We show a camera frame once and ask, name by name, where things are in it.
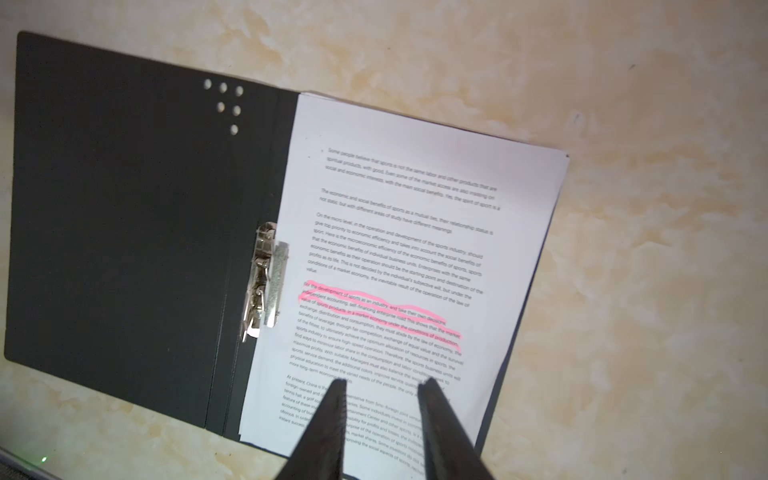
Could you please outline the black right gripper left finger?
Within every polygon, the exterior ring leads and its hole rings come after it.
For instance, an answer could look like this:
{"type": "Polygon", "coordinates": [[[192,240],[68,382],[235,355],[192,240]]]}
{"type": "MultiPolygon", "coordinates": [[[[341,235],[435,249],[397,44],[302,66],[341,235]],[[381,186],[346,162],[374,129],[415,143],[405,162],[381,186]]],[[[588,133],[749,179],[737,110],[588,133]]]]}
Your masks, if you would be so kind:
{"type": "Polygon", "coordinates": [[[346,391],[346,380],[331,382],[277,480],[343,478],[346,391]]]}

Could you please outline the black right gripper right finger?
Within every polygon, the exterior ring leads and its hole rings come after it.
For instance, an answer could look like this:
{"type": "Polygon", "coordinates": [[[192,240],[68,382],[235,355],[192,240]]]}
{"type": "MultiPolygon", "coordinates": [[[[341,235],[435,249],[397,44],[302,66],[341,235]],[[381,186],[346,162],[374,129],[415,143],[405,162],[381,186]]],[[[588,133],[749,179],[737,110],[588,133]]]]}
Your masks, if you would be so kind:
{"type": "Polygon", "coordinates": [[[474,450],[458,417],[434,378],[418,385],[417,397],[427,479],[485,479],[493,476],[474,450]]]}

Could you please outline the blue folder with black inside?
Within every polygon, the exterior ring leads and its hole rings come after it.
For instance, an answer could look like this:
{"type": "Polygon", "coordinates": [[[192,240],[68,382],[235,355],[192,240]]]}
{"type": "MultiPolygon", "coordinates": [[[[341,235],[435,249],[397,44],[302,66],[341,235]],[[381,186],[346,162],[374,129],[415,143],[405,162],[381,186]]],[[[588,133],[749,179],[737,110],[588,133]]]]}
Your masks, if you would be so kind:
{"type": "Polygon", "coordinates": [[[242,442],[241,319],[298,98],[17,37],[5,355],[242,442]]]}

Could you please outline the printed paper sheet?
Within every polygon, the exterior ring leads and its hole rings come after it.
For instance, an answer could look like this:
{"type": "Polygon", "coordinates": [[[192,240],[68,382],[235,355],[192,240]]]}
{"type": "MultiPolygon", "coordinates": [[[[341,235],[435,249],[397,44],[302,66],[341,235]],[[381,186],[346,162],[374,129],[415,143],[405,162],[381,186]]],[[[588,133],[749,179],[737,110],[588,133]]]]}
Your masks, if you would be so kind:
{"type": "Polygon", "coordinates": [[[345,473],[416,479],[417,388],[434,379],[481,447],[568,164],[561,150],[300,95],[276,227],[287,261],[240,440],[290,454],[339,378],[345,473]]]}

